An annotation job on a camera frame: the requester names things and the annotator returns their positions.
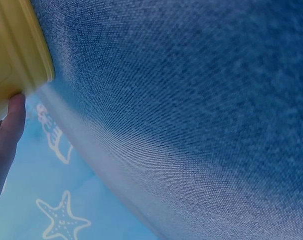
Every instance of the light blue fabric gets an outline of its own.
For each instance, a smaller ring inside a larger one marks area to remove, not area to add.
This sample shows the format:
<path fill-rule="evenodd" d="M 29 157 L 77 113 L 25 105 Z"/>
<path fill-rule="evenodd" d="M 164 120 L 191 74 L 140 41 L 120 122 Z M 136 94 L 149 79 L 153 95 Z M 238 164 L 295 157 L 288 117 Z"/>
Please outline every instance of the light blue fabric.
<path fill-rule="evenodd" d="M 83 161 L 39 99 L 26 105 L 25 132 L 0 197 L 0 240 L 156 240 Z"/>

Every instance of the fabric texture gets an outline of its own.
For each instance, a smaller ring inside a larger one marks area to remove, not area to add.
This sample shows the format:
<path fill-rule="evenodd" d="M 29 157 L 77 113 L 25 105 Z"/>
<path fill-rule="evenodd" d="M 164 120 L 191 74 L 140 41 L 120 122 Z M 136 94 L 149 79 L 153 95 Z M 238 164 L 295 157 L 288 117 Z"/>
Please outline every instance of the fabric texture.
<path fill-rule="evenodd" d="M 71 145 L 38 97 L 0 196 L 0 240 L 157 240 Z"/>
<path fill-rule="evenodd" d="M 39 96 L 160 239 L 303 240 L 303 0 L 32 4 Z"/>

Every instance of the hand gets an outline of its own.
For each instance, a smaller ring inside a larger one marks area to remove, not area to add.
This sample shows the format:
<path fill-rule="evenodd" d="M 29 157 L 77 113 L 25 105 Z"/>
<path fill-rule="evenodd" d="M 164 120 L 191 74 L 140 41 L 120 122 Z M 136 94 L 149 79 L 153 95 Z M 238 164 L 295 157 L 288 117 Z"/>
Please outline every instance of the hand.
<path fill-rule="evenodd" d="M 24 131 L 25 118 L 25 96 L 15 95 L 9 100 L 6 118 L 0 122 L 0 195 Z"/>

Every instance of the yellow plastic lid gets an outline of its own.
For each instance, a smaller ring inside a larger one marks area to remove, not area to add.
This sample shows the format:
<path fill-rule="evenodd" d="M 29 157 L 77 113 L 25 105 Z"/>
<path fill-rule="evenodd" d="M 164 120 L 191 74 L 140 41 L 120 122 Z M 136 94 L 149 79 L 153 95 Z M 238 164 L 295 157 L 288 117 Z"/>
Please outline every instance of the yellow plastic lid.
<path fill-rule="evenodd" d="M 0 0 L 0 120 L 8 100 L 54 78 L 42 29 L 29 0 Z"/>

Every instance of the white line drawing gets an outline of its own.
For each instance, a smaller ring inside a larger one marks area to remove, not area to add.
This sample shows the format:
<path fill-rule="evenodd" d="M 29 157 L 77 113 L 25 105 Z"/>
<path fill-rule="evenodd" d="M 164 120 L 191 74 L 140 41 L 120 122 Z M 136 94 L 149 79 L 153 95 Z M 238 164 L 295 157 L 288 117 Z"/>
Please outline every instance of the white line drawing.
<path fill-rule="evenodd" d="M 42 233 L 43 239 L 62 237 L 64 240 L 78 240 L 78 231 L 92 225 L 89 220 L 72 214 L 71 192 L 68 190 L 63 192 L 58 207 L 51 207 L 41 199 L 36 200 L 36 205 L 51 221 Z"/>
<path fill-rule="evenodd" d="M 42 130 L 45 132 L 48 140 L 48 146 L 52 149 L 60 161 L 64 164 L 69 164 L 73 146 L 69 143 L 67 155 L 64 156 L 60 150 L 60 141 L 63 136 L 62 130 L 57 126 L 55 121 L 49 115 L 44 105 L 38 104 L 37 107 L 38 121 L 42 125 Z"/>

